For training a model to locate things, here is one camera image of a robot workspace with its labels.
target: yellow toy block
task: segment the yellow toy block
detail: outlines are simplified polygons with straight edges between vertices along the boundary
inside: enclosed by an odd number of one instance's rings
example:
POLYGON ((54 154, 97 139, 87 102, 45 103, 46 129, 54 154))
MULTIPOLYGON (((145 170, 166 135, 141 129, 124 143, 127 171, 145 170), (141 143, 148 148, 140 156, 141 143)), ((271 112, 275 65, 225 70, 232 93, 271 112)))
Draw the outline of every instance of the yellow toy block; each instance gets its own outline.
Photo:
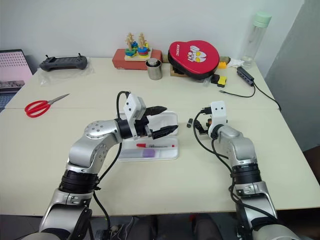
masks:
POLYGON ((227 63, 224 61, 219 62, 218 69, 226 69, 227 68, 227 63))
POLYGON ((226 76, 220 76, 219 81, 217 83, 217 86, 220 88, 224 88, 227 83, 227 77, 226 76))

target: black cable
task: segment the black cable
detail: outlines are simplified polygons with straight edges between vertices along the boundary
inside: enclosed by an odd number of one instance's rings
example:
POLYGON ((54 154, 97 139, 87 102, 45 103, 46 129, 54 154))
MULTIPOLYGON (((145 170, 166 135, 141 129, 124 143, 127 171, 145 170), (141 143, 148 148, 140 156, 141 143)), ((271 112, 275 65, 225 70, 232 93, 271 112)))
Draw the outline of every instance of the black cable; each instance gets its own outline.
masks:
POLYGON ((238 94, 231 93, 231 92, 227 92, 227 91, 223 91, 223 90, 220 90, 219 92, 220 92, 220 93, 223 93, 223 94, 229 94, 229 95, 232 95, 232 96, 241 97, 241 98, 251 98, 251 97, 253 97, 253 96, 255 95, 255 93, 256 93, 256 88, 255 88, 255 85, 253 85, 253 93, 252 93, 250 96, 238 95, 238 94))
POLYGON ((196 120, 198 119, 198 117, 199 117, 199 115, 200 115, 201 113, 202 113, 201 111, 198 112, 198 114, 195 116, 194 121, 193 121, 193 133, 194 133, 194 136, 195 136, 196 141, 200 144, 201 147, 203 147, 203 148, 204 148, 205 150, 207 150, 208 152, 210 152, 210 153, 212 153, 212 154, 214 154, 214 155, 216 155, 216 156, 219 156, 219 157, 228 159, 227 156, 221 155, 221 154, 219 154, 219 153, 217 153, 217 152, 215 152, 215 151, 210 150, 210 149, 207 148, 205 145, 203 145, 202 142, 199 140, 199 138, 198 138, 198 136, 197 136, 197 132, 196 132, 195 122, 196 122, 196 120))
POLYGON ((264 94, 267 98, 269 98, 269 99, 271 99, 272 101, 274 101, 274 102, 278 105, 279 111, 281 112, 282 108, 281 108, 280 104, 279 104, 275 99, 273 99, 272 97, 270 97, 270 96, 268 96, 266 93, 264 93, 264 92, 257 86, 257 84, 256 84, 255 82, 253 82, 253 84, 254 84, 253 86, 255 86, 262 94, 264 94))
MULTIPOLYGON (((215 141, 215 140, 216 140, 216 139, 213 139, 212 142, 211 142, 212 149, 213 149, 214 151, 216 151, 216 150, 215 150, 215 145, 214 145, 214 141, 215 141)), ((228 170, 229 170, 230 172, 232 172, 231 168, 226 164, 225 161, 223 161, 223 160, 221 159, 220 156, 216 155, 216 157, 228 168, 228 170)), ((273 221, 275 221, 276 223, 278 222, 277 218, 274 217, 273 215, 271 215, 270 213, 268 213, 267 211, 264 211, 264 210, 262 210, 262 209, 260 209, 260 208, 255 207, 255 206, 251 206, 251 205, 248 205, 248 204, 243 203, 243 202, 241 201, 241 199, 234 193, 235 184, 236 184, 235 178, 232 177, 232 184, 231 184, 230 187, 228 187, 228 190, 230 191, 230 196, 231 196, 231 199, 232 199, 233 202, 235 202, 236 204, 239 204, 239 205, 241 205, 241 206, 243 206, 243 207, 246 207, 246 208, 248 208, 248 209, 252 209, 252 210, 255 210, 255 211, 257 211, 257 212, 259 212, 259 213, 261 213, 261 214, 264 214, 264 215, 268 216, 269 218, 271 218, 271 219, 272 219, 273 221)))
MULTIPOLYGON (((212 146, 213 151, 216 153, 217 151, 216 151, 215 145, 214 145, 215 140, 216 140, 216 138, 212 139, 211 146, 212 146)), ((220 160, 221 163, 223 163, 223 165, 226 166, 226 168, 229 170, 229 172, 232 173, 231 167, 225 161, 223 161, 220 156, 216 155, 216 157, 220 160)))
MULTIPOLYGON (((119 112, 119 100, 120 100, 120 96, 121 94, 125 94, 125 96, 128 98, 130 92, 128 91, 120 91, 117 96, 116 96, 116 116, 117 118, 119 119, 120 118, 120 112, 119 112)), ((113 167, 113 165, 116 163, 119 155, 120 155, 120 152, 121 152, 121 148, 122 148, 122 142, 120 142, 119 144, 119 149, 118 149, 118 152, 114 158, 114 160, 112 161, 112 163, 110 164, 110 166, 103 172, 103 174, 101 175, 101 177, 99 178, 99 182, 101 182, 101 180, 105 177, 105 175, 109 172, 109 170, 113 167)), ((103 211, 104 215, 105 215, 105 218, 107 220, 107 230, 110 232, 111 231, 111 223, 110 223, 110 217, 106 211, 106 209, 104 208, 104 206, 101 204, 101 202, 99 201, 97 195, 96 195, 96 192, 94 191, 93 192, 93 197, 94 197, 94 200, 96 201, 96 203, 99 205, 99 207, 101 208, 101 210, 103 211)))
POLYGON ((128 98, 128 95, 130 94, 130 92, 128 92, 128 91, 120 91, 118 93, 118 95, 116 96, 116 114, 117 114, 118 119, 120 118, 119 99, 120 99, 121 94, 125 94, 125 96, 128 98))
POLYGON ((98 204, 98 206, 101 208, 102 212, 105 215, 105 218, 106 218, 106 221, 107 221, 107 230, 111 231, 110 217, 109 217, 106 209, 104 208, 104 206, 102 206, 101 202, 99 201, 95 191, 93 192, 93 198, 96 201, 96 204, 98 204))
MULTIPOLYGON (((120 100, 120 96, 121 94, 125 94, 126 97, 128 97, 128 95, 130 94, 130 92, 128 91, 120 91, 118 93, 118 95, 116 96, 116 115, 117 115, 117 118, 119 119, 120 118, 120 112, 119 112, 119 100, 120 100)), ((116 156, 114 158, 114 160, 112 161, 112 163, 110 164, 110 166, 103 172, 103 174, 101 175, 100 177, 100 181, 105 177, 105 175, 109 172, 109 170, 113 167, 113 165, 116 163, 119 155, 120 155, 120 152, 121 152, 121 148, 122 148, 122 142, 119 143, 119 149, 118 149, 118 152, 116 153, 116 156)))
POLYGON ((90 240, 95 240, 94 232, 93 232, 93 230, 92 230, 91 221, 89 221, 88 231, 89 231, 89 235, 90 235, 90 240))
POLYGON ((119 149, 118 149, 118 152, 116 153, 116 156, 114 158, 114 160, 112 161, 112 163, 110 164, 110 166, 103 172, 103 174, 101 175, 99 181, 101 181, 104 176, 109 172, 109 170, 112 168, 112 166, 116 163, 119 155, 120 155, 120 152, 121 152, 121 148, 122 148, 122 142, 119 143, 119 149))

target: red cushion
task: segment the red cushion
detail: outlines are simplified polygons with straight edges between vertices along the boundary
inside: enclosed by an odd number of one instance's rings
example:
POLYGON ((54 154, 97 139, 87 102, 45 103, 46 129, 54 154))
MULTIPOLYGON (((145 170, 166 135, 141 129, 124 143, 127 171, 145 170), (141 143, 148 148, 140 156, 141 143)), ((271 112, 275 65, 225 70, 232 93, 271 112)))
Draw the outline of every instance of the red cushion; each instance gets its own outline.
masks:
POLYGON ((214 73, 220 59, 215 47, 202 40, 173 42, 169 47, 168 58, 174 67, 191 77, 209 77, 214 73))

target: black power strip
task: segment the black power strip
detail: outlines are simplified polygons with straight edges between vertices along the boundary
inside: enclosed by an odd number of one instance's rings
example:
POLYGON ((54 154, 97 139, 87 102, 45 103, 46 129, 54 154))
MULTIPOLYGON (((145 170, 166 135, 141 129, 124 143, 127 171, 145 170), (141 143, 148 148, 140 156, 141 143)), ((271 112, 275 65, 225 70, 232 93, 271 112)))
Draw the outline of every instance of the black power strip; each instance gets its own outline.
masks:
POLYGON ((242 66, 236 69, 236 73, 245 80, 251 87, 254 86, 254 77, 251 76, 242 66))

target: gray pants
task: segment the gray pants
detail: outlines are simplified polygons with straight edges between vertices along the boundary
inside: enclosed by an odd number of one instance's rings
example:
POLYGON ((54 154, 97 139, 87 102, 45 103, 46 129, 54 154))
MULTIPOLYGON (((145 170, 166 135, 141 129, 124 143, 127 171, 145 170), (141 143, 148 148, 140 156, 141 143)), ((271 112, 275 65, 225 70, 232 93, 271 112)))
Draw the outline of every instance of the gray pants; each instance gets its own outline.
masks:
MULTIPOLYGON (((153 240, 158 233, 157 216, 140 218, 132 227, 128 240, 153 240)), ((197 214, 192 220, 192 232, 196 240, 222 240, 220 231, 208 214, 197 214)))

